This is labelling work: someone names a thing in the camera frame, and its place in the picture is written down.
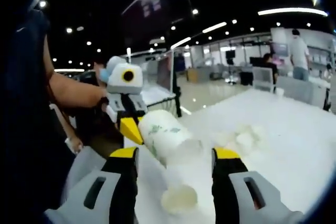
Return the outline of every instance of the white table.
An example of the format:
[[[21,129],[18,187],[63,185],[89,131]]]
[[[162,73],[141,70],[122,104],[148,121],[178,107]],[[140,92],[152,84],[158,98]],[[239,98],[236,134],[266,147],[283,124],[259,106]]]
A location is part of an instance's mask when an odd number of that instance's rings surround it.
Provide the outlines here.
[[[223,130],[235,131],[240,124],[267,129],[269,151],[255,150],[242,157],[281,192],[291,210],[306,213],[322,194],[335,165],[336,116],[313,106],[250,89],[206,109],[181,118],[181,123],[208,148]],[[130,141],[125,146],[134,146]],[[139,223],[214,223],[212,178],[200,177],[200,205],[182,219],[164,213],[160,198],[166,190],[164,168],[140,146],[138,197],[135,212]]]

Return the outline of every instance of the white shirt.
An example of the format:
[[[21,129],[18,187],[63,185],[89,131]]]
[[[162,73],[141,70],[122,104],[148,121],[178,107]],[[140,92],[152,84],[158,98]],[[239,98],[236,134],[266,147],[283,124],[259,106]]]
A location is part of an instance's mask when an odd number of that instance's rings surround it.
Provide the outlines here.
[[[290,54],[293,55],[294,67],[300,67],[308,70],[308,63],[306,56],[309,54],[307,44],[300,36],[293,36],[290,43]]]

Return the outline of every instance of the dark shirt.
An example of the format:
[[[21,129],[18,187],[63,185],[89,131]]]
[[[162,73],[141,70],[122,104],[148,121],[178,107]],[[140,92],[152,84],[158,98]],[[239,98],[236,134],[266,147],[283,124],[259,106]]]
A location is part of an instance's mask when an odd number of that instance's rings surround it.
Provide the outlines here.
[[[40,223],[57,208],[74,156],[58,139],[49,109],[42,12],[30,11],[10,39],[5,55],[5,223]]]

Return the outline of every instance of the hand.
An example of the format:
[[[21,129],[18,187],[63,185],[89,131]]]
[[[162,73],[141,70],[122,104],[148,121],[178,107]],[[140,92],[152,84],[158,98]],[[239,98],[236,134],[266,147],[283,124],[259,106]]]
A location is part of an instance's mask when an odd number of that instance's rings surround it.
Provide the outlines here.
[[[76,155],[83,149],[83,143],[77,136],[67,138],[66,144],[68,145],[70,150]]]

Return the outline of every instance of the person's arm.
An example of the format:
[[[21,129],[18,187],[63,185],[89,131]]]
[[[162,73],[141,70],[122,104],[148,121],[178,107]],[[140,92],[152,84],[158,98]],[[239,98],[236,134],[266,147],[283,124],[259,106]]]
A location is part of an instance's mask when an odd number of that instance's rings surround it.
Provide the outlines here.
[[[103,88],[72,80],[54,71],[47,36],[44,40],[44,65],[49,85],[55,99],[64,107],[93,107],[106,96]]]

